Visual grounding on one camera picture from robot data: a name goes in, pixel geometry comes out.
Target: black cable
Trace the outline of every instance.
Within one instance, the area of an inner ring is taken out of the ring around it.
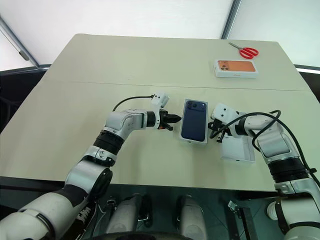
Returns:
[[[268,128],[270,128],[280,117],[281,115],[281,111],[280,110],[274,110],[271,111],[270,114],[274,114],[277,113],[277,115],[274,117],[274,119],[267,125],[265,126],[263,129],[261,129],[257,134],[255,134],[252,138],[252,145],[253,147],[258,150],[260,152],[260,149],[258,148],[258,146],[256,145],[256,139],[257,137],[259,137],[264,131],[266,131]]]
[[[317,177],[314,175],[314,172],[313,170],[309,167],[306,159],[305,159],[305,156],[304,156],[304,153],[301,149],[301,146],[296,138],[296,136],[294,135],[294,133],[287,127],[287,125],[285,125],[280,119],[278,119],[277,117],[279,117],[278,115],[281,113],[279,110],[276,110],[276,111],[272,111],[271,113],[276,113],[278,112],[277,116],[273,116],[271,114],[268,114],[268,113],[265,113],[265,112],[251,112],[251,113],[247,113],[247,114],[244,114],[240,117],[237,117],[236,119],[232,120],[231,122],[229,122],[227,125],[223,126],[222,128],[220,128],[218,131],[216,131],[214,134],[212,134],[210,136],[211,139],[213,139],[215,136],[217,136],[219,133],[221,133],[222,131],[224,131],[225,129],[227,129],[228,127],[230,127],[232,124],[234,124],[235,122],[243,119],[243,118],[246,118],[246,117],[250,117],[250,116],[256,116],[256,115],[263,115],[263,116],[267,116],[269,118],[272,118],[273,120],[277,121],[288,133],[289,135],[291,136],[291,138],[293,139],[294,141],[294,144],[296,146],[296,148],[298,149],[298,152],[299,152],[299,155],[301,157],[301,161],[305,167],[305,169],[308,170],[308,173],[310,174],[310,176],[313,178],[313,180],[315,181],[315,183],[317,184],[317,186],[320,188],[320,181],[317,179]]]
[[[117,107],[119,107],[119,105],[122,104],[125,101],[131,100],[131,99],[152,99],[153,97],[154,97],[154,94],[150,95],[150,96],[132,96],[132,97],[128,97],[128,98],[122,100],[121,102],[119,102],[117,105],[115,105],[115,107],[113,108],[112,112],[114,112],[117,109]]]

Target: red scissors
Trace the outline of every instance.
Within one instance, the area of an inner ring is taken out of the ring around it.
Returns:
[[[253,59],[255,56],[258,56],[259,51],[257,49],[251,48],[251,47],[240,47],[237,46],[231,42],[229,42],[231,46],[234,46],[235,48],[239,49],[239,53],[242,57],[245,59]]]

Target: scissors blade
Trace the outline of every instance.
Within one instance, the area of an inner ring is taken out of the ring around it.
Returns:
[[[240,47],[240,46],[237,46],[237,45],[235,45],[235,44],[233,44],[232,42],[228,42],[231,46],[234,46],[235,48],[237,48],[237,49],[242,49],[242,47]]]

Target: white wall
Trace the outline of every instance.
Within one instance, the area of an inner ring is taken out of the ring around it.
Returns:
[[[229,39],[276,41],[294,64],[320,67],[320,0],[242,0]]]
[[[0,71],[33,67],[30,61],[24,60],[19,52],[0,32]]]
[[[219,39],[231,4],[232,0],[1,0],[0,14],[39,64],[51,64],[77,33]]]

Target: blue smartphone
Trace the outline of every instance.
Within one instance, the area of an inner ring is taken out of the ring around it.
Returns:
[[[208,103],[186,99],[180,135],[186,140],[207,141]]]

